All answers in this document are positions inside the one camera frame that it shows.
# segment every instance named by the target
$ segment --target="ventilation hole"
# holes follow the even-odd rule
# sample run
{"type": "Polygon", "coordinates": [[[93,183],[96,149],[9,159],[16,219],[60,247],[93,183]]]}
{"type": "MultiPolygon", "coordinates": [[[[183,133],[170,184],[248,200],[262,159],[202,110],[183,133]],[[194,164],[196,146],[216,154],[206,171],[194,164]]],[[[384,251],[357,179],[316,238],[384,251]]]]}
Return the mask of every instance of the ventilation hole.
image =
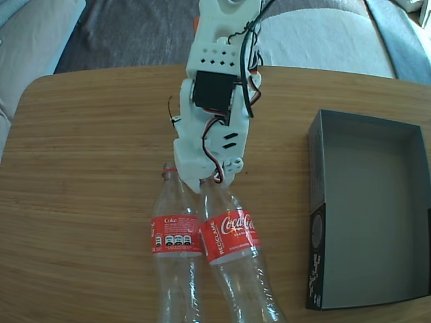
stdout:
{"type": "Polygon", "coordinates": [[[238,136],[238,133],[231,133],[230,135],[224,136],[224,138],[226,140],[228,140],[228,139],[231,139],[231,138],[236,137],[236,136],[238,136]]]}
{"type": "Polygon", "coordinates": [[[227,149],[227,148],[231,148],[231,147],[233,147],[233,146],[236,146],[236,143],[229,143],[229,144],[227,144],[227,145],[224,145],[224,146],[223,146],[223,148],[224,148],[224,149],[227,149]]]}

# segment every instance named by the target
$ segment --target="red rubber band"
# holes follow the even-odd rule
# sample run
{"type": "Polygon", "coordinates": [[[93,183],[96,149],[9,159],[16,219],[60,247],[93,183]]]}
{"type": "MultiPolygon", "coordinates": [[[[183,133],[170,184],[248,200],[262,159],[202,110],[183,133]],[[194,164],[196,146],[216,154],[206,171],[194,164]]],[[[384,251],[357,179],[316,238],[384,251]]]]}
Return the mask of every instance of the red rubber band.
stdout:
{"type": "Polygon", "coordinates": [[[176,167],[168,168],[167,170],[163,170],[163,174],[169,173],[169,172],[177,172],[178,170],[176,167]]]}

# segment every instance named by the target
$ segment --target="red label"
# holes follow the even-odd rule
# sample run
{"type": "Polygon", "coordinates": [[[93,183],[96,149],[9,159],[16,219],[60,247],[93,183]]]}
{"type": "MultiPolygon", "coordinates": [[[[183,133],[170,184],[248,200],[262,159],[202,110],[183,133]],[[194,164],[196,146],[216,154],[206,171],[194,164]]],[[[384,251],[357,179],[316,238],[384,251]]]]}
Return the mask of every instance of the red label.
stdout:
{"type": "Polygon", "coordinates": [[[153,254],[160,252],[202,252],[199,221],[192,215],[157,217],[151,221],[153,254]]]}
{"type": "Polygon", "coordinates": [[[255,226],[248,211],[227,212],[201,225],[208,261],[233,252],[260,246],[255,226]]]}

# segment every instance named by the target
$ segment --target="clear plastic bottle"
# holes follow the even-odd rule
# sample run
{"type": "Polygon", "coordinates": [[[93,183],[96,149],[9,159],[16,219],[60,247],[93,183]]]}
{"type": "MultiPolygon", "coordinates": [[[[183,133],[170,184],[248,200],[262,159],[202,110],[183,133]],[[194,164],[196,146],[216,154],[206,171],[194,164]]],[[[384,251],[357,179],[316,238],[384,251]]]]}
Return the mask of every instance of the clear plastic bottle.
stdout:
{"type": "Polygon", "coordinates": [[[199,303],[202,249],[194,202],[173,164],[152,214],[152,252],[160,281],[158,323],[203,322],[199,303]]]}
{"type": "Polygon", "coordinates": [[[201,181],[201,235],[233,323],[287,322],[268,281],[250,213],[212,178],[201,181]]]}

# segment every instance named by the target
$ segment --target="nutrition label icon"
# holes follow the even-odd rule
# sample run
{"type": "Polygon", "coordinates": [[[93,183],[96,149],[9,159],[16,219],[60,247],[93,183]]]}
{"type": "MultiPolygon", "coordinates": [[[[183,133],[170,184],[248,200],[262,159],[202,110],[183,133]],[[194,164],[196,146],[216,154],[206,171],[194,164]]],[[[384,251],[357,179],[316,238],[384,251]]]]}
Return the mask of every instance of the nutrition label icon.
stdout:
{"type": "Polygon", "coordinates": [[[174,236],[164,237],[164,244],[166,244],[167,246],[173,246],[174,245],[174,236]]]}
{"type": "Polygon", "coordinates": [[[183,244],[183,236],[177,235],[174,238],[175,246],[181,246],[183,244]]]}
{"type": "Polygon", "coordinates": [[[156,236],[156,247],[160,247],[162,245],[162,236],[156,236]]]}
{"type": "Polygon", "coordinates": [[[184,236],[184,245],[191,246],[191,236],[184,236]]]}

